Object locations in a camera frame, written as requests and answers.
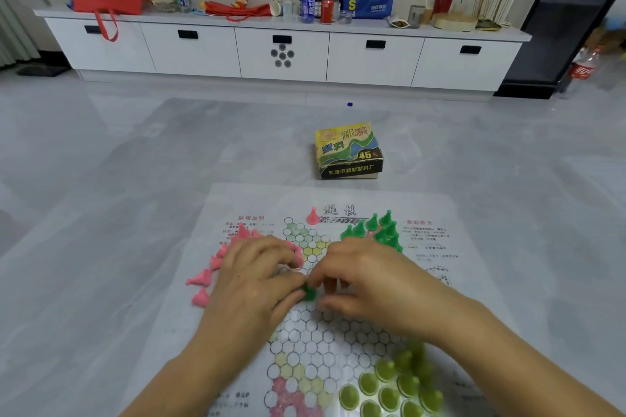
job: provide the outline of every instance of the cabinet drawer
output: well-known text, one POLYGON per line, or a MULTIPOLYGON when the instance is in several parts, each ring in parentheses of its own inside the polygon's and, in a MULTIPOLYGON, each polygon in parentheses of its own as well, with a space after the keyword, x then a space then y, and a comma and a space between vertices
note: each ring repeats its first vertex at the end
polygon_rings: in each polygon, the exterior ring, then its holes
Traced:
MULTIPOLYGON (((95 20, 46 18, 48 26, 69 64, 76 70, 154 73, 148 45, 138 23, 118 22, 120 37, 106 41, 95 20)), ((106 31, 115 33, 113 22, 104 21, 106 31)))
POLYGON ((241 76, 326 81, 329 34, 235 28, 241 76))
POLYGON ((411 85, 497 91, 520 47, 510 41, 428 38, 411 85))
POLYGON ((423 38, 331 34, 326 81, 410 86, 423 38))
POLYGON ((234 28, 169 23, 141 26, 157 73, 241 76, 234 28))

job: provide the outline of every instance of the coca-cola bottle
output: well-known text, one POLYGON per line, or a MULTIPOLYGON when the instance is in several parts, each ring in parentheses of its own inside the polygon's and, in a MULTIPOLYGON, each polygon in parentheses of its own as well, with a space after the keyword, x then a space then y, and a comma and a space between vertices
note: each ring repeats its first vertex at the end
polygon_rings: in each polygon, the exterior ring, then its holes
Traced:
POLYGON ((557 91, 562 98, 570 98, 580 89, 580 84, 588 79, 600 63, 600 48, 585 51, 565 73, 557 91))

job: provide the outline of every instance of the cabinet top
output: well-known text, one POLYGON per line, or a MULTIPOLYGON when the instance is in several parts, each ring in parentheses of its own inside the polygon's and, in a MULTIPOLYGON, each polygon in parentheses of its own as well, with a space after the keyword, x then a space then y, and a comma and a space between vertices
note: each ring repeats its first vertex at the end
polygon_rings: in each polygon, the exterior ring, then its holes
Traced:
MULTIPOLYGON (((75 12, 65 6, 43 8, 35 10, 39 17, 46 18, 77 18, 81 20, 95 20, 96 17, 89 12, 75 12)), ((104 20, 110 20, 108 14, 102 14, 104 20)), ((241 26, 246 28, 266 28, 269 30, 302 30, 305 32, 332 32, 339 34, 367 34, 367 35, 394 35, 394 36, 418 36, 423 38, 456 38, 459 40, 492 40, 492 41, 530 41, 532 38, 517 28, 503 28, 499 32, 447 32, 423 25, 418 29, 391 28, 386 20, 354 19, 348 25, 333 23, 323 25, 316 20, 315 23, 302 23, 293 16, 286 20, 283 17, 252 17, 242 22, 229 22, 225 17, 209 17, 194 13, 161 13, 145 12, 142 15, 117 15, 121 22, 143 23, 177 23, 180 25, 205 25, 205 26, 241 26)))

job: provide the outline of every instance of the gray tile floor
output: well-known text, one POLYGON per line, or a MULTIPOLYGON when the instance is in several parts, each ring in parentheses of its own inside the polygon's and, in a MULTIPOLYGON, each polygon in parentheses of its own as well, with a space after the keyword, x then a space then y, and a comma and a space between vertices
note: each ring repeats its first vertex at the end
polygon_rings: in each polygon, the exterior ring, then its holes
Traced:
POLYGON ((523 337, 626 410, 624 66, 488 103, 0 73, 0 414, 117 412, 217 181, 449 195, 523 337), (379 180, 317 180, 360 121, 379 180))

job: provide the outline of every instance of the toy figurine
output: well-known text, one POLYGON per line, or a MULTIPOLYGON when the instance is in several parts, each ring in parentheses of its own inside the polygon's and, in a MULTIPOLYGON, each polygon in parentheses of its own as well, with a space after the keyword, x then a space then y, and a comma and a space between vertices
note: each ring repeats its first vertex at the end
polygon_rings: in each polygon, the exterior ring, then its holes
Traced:
POLYGON ((235 7, 235 8, 246 8, 246 5, 248 5, 248 0, 235 0, 235 3, 233 4, 233 7, 235 7))

